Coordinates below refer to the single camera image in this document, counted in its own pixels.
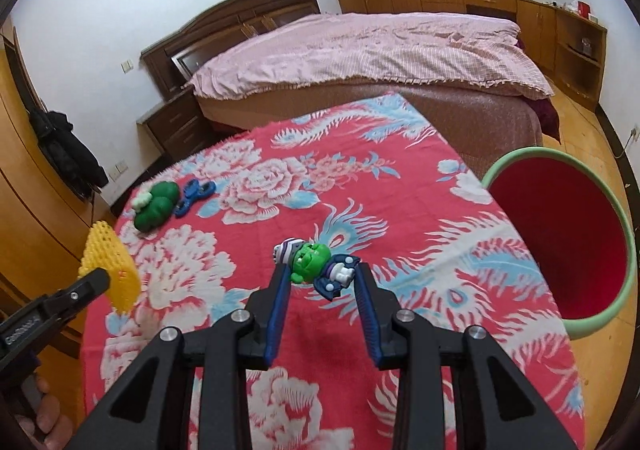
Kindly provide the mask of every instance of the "green bin rim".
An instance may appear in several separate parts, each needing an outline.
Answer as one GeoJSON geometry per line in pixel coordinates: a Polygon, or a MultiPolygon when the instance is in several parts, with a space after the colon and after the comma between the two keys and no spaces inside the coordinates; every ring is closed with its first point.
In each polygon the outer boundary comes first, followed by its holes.
{"type": "Polygon", "coordinates": [[[587,167],[579,159],[571,156],[570,154],[563,153],[562,151],[556,151],[555,149],[549,149],[548,147],[524,147],[523,149],[511,151],[511,153],[505,154],[492,165],[491,169],[488,170],[488,172],[482,179],[482,186],[484,186],[484,188],[486,189],[489,189],[490,185],[495,181],[500,173],[504,169],[509,167],[512,163],[521,159],[528,159],[532,157],[546,157],[555,159],[557,161],[563,161],[585,174],[591,181],[598,185],[598,187],[611,203],[613,209],[618,215],[618,219],[620,220],[620,224],[625,235],[627,253],[626,275],[625,281],[617,297],[603,311],[597,313],[596,315],[580,319],[562,319],[569,337],[575,340],[576,338],[588,336],[598,331],[599,329],[602,329],[604,326],[606,326],[606,324],[613,320],[616,315],[618,315],[618,313],[620,313],[623,305],[625,305],[629,293],[631,292],[634,278],[636,276],[637,263],[634,231],[631,227],[631,224],[629,224],[629,220],[626,217],[620,201],[618,201],[618,198],[616,198],[609,186],[607,186],[606,183],[604,183],[604,181],[601,180],[601,178],[593,172],[593,170],[587,167]]]}

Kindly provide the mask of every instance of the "brown bed skirt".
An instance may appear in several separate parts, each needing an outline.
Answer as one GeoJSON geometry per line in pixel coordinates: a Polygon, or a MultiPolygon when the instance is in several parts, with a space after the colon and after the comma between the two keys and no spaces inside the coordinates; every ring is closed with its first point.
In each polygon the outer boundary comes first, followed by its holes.
{"type": "Polygon", "coordinates": [[[503,155],[542,145],[540,122],[523,100],[470,89],[400,84],[332,84],[284,89],[242,100],[198,98],[207,119],[253,129],[365,98],[400,93],[482,177],[503,155]]]}

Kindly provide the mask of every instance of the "nightstand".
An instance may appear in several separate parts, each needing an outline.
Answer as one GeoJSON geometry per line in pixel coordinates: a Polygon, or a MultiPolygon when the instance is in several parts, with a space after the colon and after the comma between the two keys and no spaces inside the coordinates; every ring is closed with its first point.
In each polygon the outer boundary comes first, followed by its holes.
{"type": "Polygon", "coordinates": [[[172,161],[180,161],[191,154],[210,147],[228,137],[212,129],[189,86],[168,102],[161,102],[137,120],[162,152],[172,161]]]}

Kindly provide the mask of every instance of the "human hand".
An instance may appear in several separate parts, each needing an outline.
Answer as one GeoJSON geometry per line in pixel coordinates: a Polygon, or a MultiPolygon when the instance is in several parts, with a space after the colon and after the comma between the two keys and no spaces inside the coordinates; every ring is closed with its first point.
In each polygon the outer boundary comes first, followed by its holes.
{"type": "Polygon", "coordinates": [[[40,376],[36,379],[38,390],[45,396],[40,402],[36,413],[38,428],[47,434],[44,444],[39,443],[33,437],[35,425],[33,420],[27,417],[17,416],[18,423],[31,439],[37,450],[62,450],[73,435],[73,423],[64,414],[60,414],[60,401],[49,394],[49,383],[40,376]]]}

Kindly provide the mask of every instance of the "green plush vegetable toy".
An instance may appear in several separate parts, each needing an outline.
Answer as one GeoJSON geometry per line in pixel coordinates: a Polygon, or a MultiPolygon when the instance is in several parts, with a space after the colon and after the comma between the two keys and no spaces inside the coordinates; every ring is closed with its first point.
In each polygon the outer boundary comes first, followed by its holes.
{"type": "Polygon", "coordinates": [[[133,225],[146,233],[162,226],[171,217],[174,207],[180,201],[180,187],[172,181],[161,181],[143,192],[131,202],[136,218],[133,225]]]}

